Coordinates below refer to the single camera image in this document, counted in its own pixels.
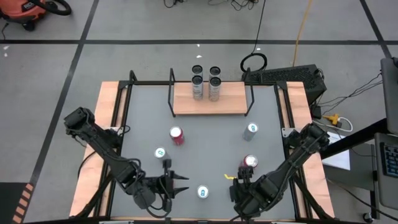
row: wooden board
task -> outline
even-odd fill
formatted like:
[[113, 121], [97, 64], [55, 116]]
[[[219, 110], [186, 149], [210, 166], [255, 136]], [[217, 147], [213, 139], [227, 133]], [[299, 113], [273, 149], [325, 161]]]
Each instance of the wooden board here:
[[[102, 128], [111, 126], [114, 102], [118, 92], [119, 82], [103, 82], [99, 91], [98, 101], [95, 108], [95, 123]], [[125, 97], [122, 96], [121, 107], [124, 105]], [[118, 118], [121, 118], [122, 109], [119, 110]], [[93, 152], [90, 146], [86, 147], [84, 158]], [[97, 191], [100, 183], [101, 171], [104, 160], [95, 154], [89, 158], [81, 168], [80, 176], [76, 185], [75, 196], [73, 198], [70, 216], [79, 213], [83, 207], [90, 201], [93, 194]], [[108, 201], [109, 187], [103, 194], [103, 202]], [[105, 214], [105, 207], [101, 207], [101, 215]]]
[[[308, 123], [312, 123], [310, 109], [308, 108], [307, 97], [305, 95], [305, 89], [302, 82], [287, 82], [287, 93], [289, 94], [290, 107], [292, 109], [294, 125], [296, 128], [304, 128]], [[312, 155], [303, 166], [305, 181], [307, 183], [307, 189], [313, 195], [318, 204], [324, 209], [324, 211], [331, 217], [335, 216], [333, 206], [331, 204], [329, 188], [326, 183], [325, 172], [323, 171], [323, 164], [319, 153]], [[300, 216], [305, 217], [302, 211], [305, 211], [305, 207], [302, 203], [302, 195], [300, 190], [297, 192], [298, 204], [300, 209]], [[315, 212], [312, 212], [314, 218], [318, 218]]]
[[202, 100], [193, 99], [192, 83], [175, 83], [173, 104], [175, 114], [244, 114], [248, 111], [244, 82], [222, 83], [216, 102], [208, 99], [208, 82], [203, 83]]

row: concrete floor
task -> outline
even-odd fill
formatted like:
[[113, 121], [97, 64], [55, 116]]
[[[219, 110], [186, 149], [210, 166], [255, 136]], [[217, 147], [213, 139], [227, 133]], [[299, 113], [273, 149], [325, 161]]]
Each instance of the concrete floor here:
[[[170, 67], [178, 80], [187, 80], [195, 64], [217, 65], [225, 79], [239, 80], [240, 61], [253, 48], [239, 40], [256, 38], [262, 7], [262, 0], [251, 11], [209, 6], [206, 0], [172, 9], [161, 0], [68, 2], [71, 16], [49, 14], [33, 32], [10, 24], [4, 31], [7, 40], [0, 40], [0, 181], [29, 182], [40, 152], [45, 158], [37, 183], [33, 178], [36, 189], [25, 222], [68, 217], [83, 148], [66, 136], [62, 119], [79, 106], [94, 110], [101, 82], [125, 80], [130, 69], [139, 80], [166, 80]], [[377, 39], [360, 0], [313, 2], [302, 39], [324, 41], [300, 45], [296, 65], [314, 63], [323, 69], [328, 91], [322, 101], [349, 95], [375, 77], [386, 56], [381, 45], [391, 44], [391, 55], [398, 55], [398, 2], [365, 3], [388, 42]], [[292, 65], [294, 41], [278, 40], [295, 40], [306, 6], [307, 0], [266, 2], [259, 34], [266, 44], [257, 51], [267, 55], [268, 69]], [[247, 62], [252, 68], [260, 63]], [[385, 117], [382, 86], [330, 113], [350, 119], [354, 131], [378, 121]], [[361, 222], [369, 209], [339, 188], [329, 189], [336, 216]], [[369, 201], [368, 192], [350, 189]], [[397, 211], [383, 210], [398, 217]], [[378, 223], [392, 220], [382, 217]]]

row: wooden platform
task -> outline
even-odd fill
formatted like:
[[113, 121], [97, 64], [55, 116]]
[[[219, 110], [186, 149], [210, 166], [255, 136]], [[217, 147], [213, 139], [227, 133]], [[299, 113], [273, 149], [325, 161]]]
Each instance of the wooden platform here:
[[173, 104], [175, 114], [244, 114], [248, 110], [244, 82], [222, 83], [216, 102], [208, 99], [208, 82], [203, 83], [202, 100], [193, 99], [192, 83], [175, 83]]

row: gray tabletop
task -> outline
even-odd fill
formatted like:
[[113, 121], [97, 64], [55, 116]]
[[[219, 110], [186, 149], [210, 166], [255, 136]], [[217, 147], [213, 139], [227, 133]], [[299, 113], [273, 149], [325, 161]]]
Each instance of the gray tabletop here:
[[[274, 88], [255, 86], [254, 103], [247, 117], [223, 116], [177, 116], [173, 118], [167, 104], [167, 86], [137, 86], [131, 93], [127, 125], [131, 130], [124, 136], [122, 156], [136, 157], [142, 162], [147, 177], [163, 173], [161, 162], [154, 157], [158, 147], [164, 147], [172, 158], [172, 170], [190, 180], [176, 180], [175, 187], [189, 187], [173, 200], [171, 218], [233, 218], [236, 212], [229, 198], [232, 180], [224, 174], [236, 176], [238, 165], [248, 154], [254, 154], [259, 164], [252, 181], [262, 174], [275, 170], [285, 160], [280, 133], [279, 115]], [[242, 138], [245, 127], [255, 122], [259, 131], [252, 141]], [[185, 144], [174, 146], [169, 136], [172, 126], [180, 126]], [[197, 187], [207, 185], [209, 196], [200, 199]], [[153, 204], [160, 206], [160, 199]], [[149, 217], [138, 208], [132, 196], [116, 186], [112, 204], [112, 217]], [[294, 219], [290, 188], [283, 199], [260, 219]]]

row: silver soda can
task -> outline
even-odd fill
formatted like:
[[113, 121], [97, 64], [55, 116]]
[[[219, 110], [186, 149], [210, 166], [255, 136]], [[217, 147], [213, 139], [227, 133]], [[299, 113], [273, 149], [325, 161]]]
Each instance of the silver soda can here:
[[241, 166], [243, 167], [251, 166], [253, 168], [256, 168], [258, 163], [259, 161], [257, 160], [257, 157], [255, 155], [247, 155], [243, 158]]
[[211, 67], [210, 68], [210, 76], [209, 76], [209, 81], [211, 80], [211, 78], [213, 77], [217, 77], [217, 78], [221, 78], [221, 70], [219, 67]]
[[155, 150], [155, 157], [160, 160], [170, 159], [170, 156], [167, 154], [166, 150], [163, 147], [159, 147]]
[[209, 188], [206, 185], [200, 185], [197, 190], [198, 197], [207, 198], [209, 196]]
[[256, 123], [249, 123], [249, 125], [244, 129], [243, 139], [246, 141], [251, 141], [258, 130], [259, 126]]
[[209, 82], [209, 100], [217, 101], [220, 97], [221, 80], [218, 77], [211, 78]]
[[192, 78], [192, 93], [195, 100], [203, 98], [203, 78], [199, 75], [195, 75]]
[[203, 68], [200, 65], [195, 65], [192, 67], [193, 76], [199, 75], [203, 78]]

